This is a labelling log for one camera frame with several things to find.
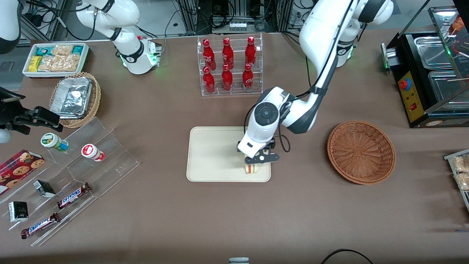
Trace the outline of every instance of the wicker basket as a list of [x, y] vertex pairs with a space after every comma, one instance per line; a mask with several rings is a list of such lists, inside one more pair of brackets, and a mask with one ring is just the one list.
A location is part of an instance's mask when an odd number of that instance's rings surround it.
[[327, 154], [343, 177], [364, 185], [385, 180], [396, 164], [389, 138], [379, 128], [363, 121], [336, 126], [327, 141]]
[[[79, 78], [79, 77], [87, 77], [93, 82], [93, 87], [91, 88], [91, 100], [88, 104], [88, 113], [86, 114], [84, 118], [60, 120], [60, 124], [68, 128], [78, 128], [83, 125], [86, 125], [89, 121], [91, 121], [95, 117], [96, 113], [98, 112], [99, 100], [101, 100], [101, 88], [99, 87], [99, 83], [96, 81], [93, 75], [86, 73], [86, 72], [80, 72], [77, 74], [67, 76], [65, 77], [65, 79]], [[54, 100], [55, 92], [57, 91], [58, 86], [59, 84], [55, 86], [54, 92], [52, 92], [52, 96], [49, 100], [49, 107], [52, 105], [52, 101]]]

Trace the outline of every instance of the beige tray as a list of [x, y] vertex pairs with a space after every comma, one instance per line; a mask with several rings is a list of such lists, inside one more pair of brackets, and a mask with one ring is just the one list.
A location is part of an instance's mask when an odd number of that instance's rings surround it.
[[246, 174], [244, 154], [236, 145], [243, 137], [238, 126], [196, 126], [190, 131], [187, 179], [190, 181], [267, 182], [270, 163]]

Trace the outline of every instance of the red cookie box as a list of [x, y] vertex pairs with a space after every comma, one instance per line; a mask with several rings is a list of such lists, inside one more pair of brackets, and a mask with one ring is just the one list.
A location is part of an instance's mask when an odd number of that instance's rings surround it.
[[45, 160], [41, 155], [28, 150], [23, 149], [16, 153], [11, 159], [0, 165], [0, 195], [44, 163]]

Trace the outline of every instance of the red switch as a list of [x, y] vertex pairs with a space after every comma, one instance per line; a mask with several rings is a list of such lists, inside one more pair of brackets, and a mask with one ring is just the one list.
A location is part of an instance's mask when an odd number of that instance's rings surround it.
[[403, 80], [401, 82], [399, 82], [399, 88], [402, 89], [402, 90], [405, 90], [408, 86], [408, 82], [406, 80]]

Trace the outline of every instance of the yellow control panel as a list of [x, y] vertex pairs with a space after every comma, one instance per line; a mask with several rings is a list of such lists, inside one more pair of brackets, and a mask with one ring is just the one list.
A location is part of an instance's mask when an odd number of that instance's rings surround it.
[[404, 75], [397, 84], [402, 95], [402, 100], [404, 101], [407, 116], [411, 122], [414, 122], [424, 115], [424, 108], [422, 107], [422, 103], [418, 97], [414, 80], [410, 72], [406, 73], [406, 75]]

